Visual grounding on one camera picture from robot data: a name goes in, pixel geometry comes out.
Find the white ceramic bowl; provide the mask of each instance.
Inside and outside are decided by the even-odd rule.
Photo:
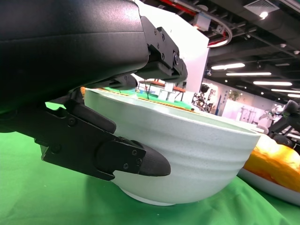
[[[260,137],[208,116],[101,90],[86,90],[85,104],[113,120],[116,135],[142,142],[168,159],[171,174],[166,177],[114,173],[113,182],[125,193],[155,205],[196,202],[222,190]]]

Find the ceiling light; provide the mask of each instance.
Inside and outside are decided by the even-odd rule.
[[[264,20],[268,15],[269,15],[269,13],[262,12],[259,16]]]
[[[288,97],[292,97],[292,98],[300,98],[300,95],[288,94]]]
[[[284,66],[289,66],[289,63],[279,63],[279,64],[275,64],[275,66],[277,67],[284,67]]]
[[[227,64],[227,65],[219,65],[219,66],[213,66],[211,69],[218,70],[218,69],[232,69],[232,68],[241,68],[244,67],[244,63],[233,63],[233,64]]]
[[[227,76],[270,76],[270,72],[257,72],[257,73],[230,73]]]
[[[289,93],[300,93],[300,90],[271,89],[271,91],[277,91],[277,92],[289,92]]]
[[[275,86],[291,86],[290,82],[272,82],[272,81],[254,81],[256,85],[275,85]]]

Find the orange object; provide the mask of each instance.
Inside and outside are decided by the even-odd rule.
[[[300,156],[293,149],[277,144],[263,135],[251,153],[244,169],[300,192]]]

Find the ceiling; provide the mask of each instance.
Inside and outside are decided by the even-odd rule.
[[[177,13],[189,23],[193,21],[193,15],[197,13],[191,10],[190,6],[207,6],[208,12],[225,21],[233,34],[231,42],[227,45],[210,49],[207,70],[214,65],[237,62],[246,65],[243,68],[211,70],[210,76],[205,74],[206,78],[255,95],[261,96],[263,92],[262,97],[281,103],[291,98],[287,96],[287,93],[273,92],[271,89],[300,90],[300,54],[294,54],[294,51],[300,51],[300,13],[285,5],[283,0],[269,0],[279,9],[270,12],[264,20],[243,7],[255,0],[180,1],[188,3],[186,6],[189,7],[178,6],[177,0],[143,0],[148,5]],[[218,23],[212,21],[209,30],[202,31],[210,38],[210,42],[217,43],[224,38],[214,32],[217,25]],[[277,64],[284,63],[289,65],[277,66]],[[267,77],[226,76],[226,73],[255,71],[271,72],[272,75]],[[253,81],[287,81],[291,82],[292,86],[257,86],[253,84]]]

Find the green tablecloth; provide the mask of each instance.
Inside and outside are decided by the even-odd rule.
[[[40,160],[32,138],[0,134],[0,225],[298,225],[300,208],[236,177],[200,202],[159,207],[110,182]]]
[[[124,93],[124,94],[129,94],[129,95],[133,95],[133,94],[136,94],[138,97],[140,98],[145,98],[147,99],[149,97],[149,100],[153,100],[153,101],[157,101],[157,102],[162,102],[162,103],[169,103],[169,104],[173,104],[173,105],[176,105],[176,106],[179,106],[179,107],[183,107],[183,108],[186,108],[186,109],[191,109],[192,107],[184,102],[181,102],[181,101],[174,101],[174,103],[171,103],[169,101],[164,101],[164,100],[160,100],[158,99],[156,96],[152,95],[152,94],[149,94],[147,95],[146,93],[137,93],[137,92],[133,92],[133,91],[130,91],[130,90],[116,90],[116,89],[112,89],[112,88],[106,88],[107,90],[111,90],[111,91],[115,91],[115,92],[118,92],[118,93]]]

